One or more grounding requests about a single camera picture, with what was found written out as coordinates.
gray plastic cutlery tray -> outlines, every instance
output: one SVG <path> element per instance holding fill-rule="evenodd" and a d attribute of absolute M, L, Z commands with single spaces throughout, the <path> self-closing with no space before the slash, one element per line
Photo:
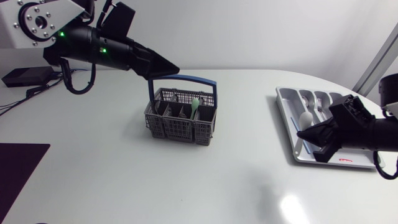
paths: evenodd
<path fill-rule="evenodd" d="M 290 143 L 294 151 L 297 142 L 297 131 L 300 115 L 308 111 L 313 115 L 313 125 L 331 118 L 333 115 L 329 106 L 343 95 L 334 91 L 305 90 L 301 88 L 277 87 L 277 104 L 284 119 L 286 130 L 289 134 Z M 317 164 L 328 164 L 336 166 L 352 166 L 363 168 L 374 168 L 373 155 L 369 150 L 363 149 L 339 149 L 328 163 L 317 162 L 312 154 L 320 148 L 304 141 L 299 153 L 292 152 L 296 161 Z"/>

gray plastic cutlery basket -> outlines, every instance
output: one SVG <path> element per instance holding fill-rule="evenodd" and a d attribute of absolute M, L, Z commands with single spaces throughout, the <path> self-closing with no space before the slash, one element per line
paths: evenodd
<path fill-rule="evenodd" d="M 159 88 L 154 93 L 153 80 L 185 80 L 213 87 L 213 93 Z M 148 80 L 150 101 L 145 109 L 145 121 L 154 138 L 195 142 L 208 146 L 213 137 L 217 114 L 217 82 L 188 75 L 167 75 Z M 199 98 L 193 119 L 192 100 Z"/>

spoon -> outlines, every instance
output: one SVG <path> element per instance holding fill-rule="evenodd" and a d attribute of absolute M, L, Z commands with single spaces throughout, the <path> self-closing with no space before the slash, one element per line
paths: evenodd
<path fill-rule="evenodd" d="M 198 98 L 194 98 L 192 100 L 192 114 L 191 114 L 191 119 L 193 119 L 193 116 L 195 115 L 195 111 L 198 109 L 199 107 L 199 99 Z"/>

black mat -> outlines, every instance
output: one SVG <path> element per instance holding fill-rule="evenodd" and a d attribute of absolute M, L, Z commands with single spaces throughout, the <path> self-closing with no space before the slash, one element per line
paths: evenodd
<path fill-rule="evenodd" d="M 0 223 L 49 147 L 0 143 Z"/>

white table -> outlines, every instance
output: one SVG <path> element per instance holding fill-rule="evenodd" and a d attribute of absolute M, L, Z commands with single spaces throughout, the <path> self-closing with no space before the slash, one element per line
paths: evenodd
<path fill-rule="evenodd" d="M 398 223 L 398 181 L 292 157 L 276 86 L 351 91 L 276 70 L 180 73 L 218 82 L 208 147 L 152 138 L 147 82 L 133 72 L 98 71 L 85 95 L 60 84 L 0 117 L 0 142 L 51 144 L 4 223 Z M 75 86 L 88 76 L 74 75 Z M 183 81 L 160 86 L 211 91 Z M 0 104 L 25 89 L 3 86 Z M 392 155 L 383 153 L 389 171 Z"/>

